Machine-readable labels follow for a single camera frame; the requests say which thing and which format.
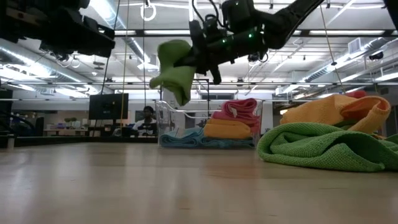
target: wooden floor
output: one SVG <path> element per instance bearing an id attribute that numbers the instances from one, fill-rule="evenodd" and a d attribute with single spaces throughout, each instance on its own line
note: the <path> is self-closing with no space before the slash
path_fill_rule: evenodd
<path id="1" fill-rule="evenodd" d="M 1 224 L 398 223 L 398 174 L 254 151 L 84 143 L 0 153 Z"/>

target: blue towel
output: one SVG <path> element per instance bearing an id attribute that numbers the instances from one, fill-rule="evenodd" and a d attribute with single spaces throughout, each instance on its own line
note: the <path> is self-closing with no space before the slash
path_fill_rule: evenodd
<path id="1" fill-rule="evenodd" d="M 176 137 L 177 131 L 160 136 L 160 145 L 163 147 L 254 147 L 252 140 L 212 139 L 203 134 L 203 128 L 188 128 L 181 138 Z"/>
<path id="2" fill-rule="evenodd" d="M 198 147 L 203 138 L 203 128 L 188 128 L 181 138 L 176 137 L 177 131 L 160 136 L 160 144 L 163 147 Z"/>

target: monitor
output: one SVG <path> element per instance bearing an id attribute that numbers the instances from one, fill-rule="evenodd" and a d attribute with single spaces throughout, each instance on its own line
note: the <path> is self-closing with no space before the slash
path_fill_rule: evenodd
<path id="1" fill-rule="evenodd" d="M 88 119 L 128 119 L 129 94 L 91 95 Z"/>

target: yellow towel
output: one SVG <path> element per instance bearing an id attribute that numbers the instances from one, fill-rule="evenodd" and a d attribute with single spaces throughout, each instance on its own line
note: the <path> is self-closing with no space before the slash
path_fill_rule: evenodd
<path id="1" fill-rule="evenodd" d="M 209 119 L 205 125 L 206 137 L 221 139 L 251 138 L 250 127 L 240 121 Z"/>
<path id="2" fill-rule="evenodd" d="M 358 122 L 349 130 L 371 134 L 386 121 L 390 110 L 389 102 L 378 96 L 356 99 L 345 95 L 331 95 L 288 110 L 280 123 L 316 122 L 334 125 L 355 120 Z"/>

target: lime green cloth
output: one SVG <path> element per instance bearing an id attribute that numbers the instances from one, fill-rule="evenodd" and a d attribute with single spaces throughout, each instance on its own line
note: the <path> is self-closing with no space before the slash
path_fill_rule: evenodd
<path id="1" fill-rule="evenodd" d="M 368 134 L 320 123 L 289 123 L 263 135 L 261 159 L 278 164 L 356 172 L 398 170 L 398 136 Z"/>
<path id="2" fill-rule="evenodd" d="M 186 56 L 190 49 L 191 46 L 184 40 L 170 40 L 160 44 L 157 49 L 160 75 L 149 83 L 151 88 L 162 85 L 170 90 L 180 106 L 191 100 L 191 86 L 196 67 L 174 67 L 174 63 Z"/>

